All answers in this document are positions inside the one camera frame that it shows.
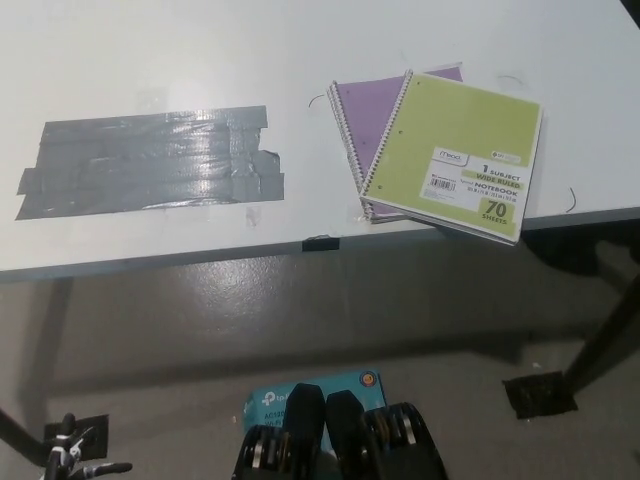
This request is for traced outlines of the robot left hand black white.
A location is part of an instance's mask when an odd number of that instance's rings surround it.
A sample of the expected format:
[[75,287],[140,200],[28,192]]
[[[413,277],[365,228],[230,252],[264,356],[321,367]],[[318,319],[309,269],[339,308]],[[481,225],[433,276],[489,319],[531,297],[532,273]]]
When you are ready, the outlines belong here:
[[67,413],[61,422],[45,426],[45,445],[49,451],[42,479],[100,479],[133,470],[130,462],[85,465],[87,461],[105,459],[108,455],[108,415],[78,419]]

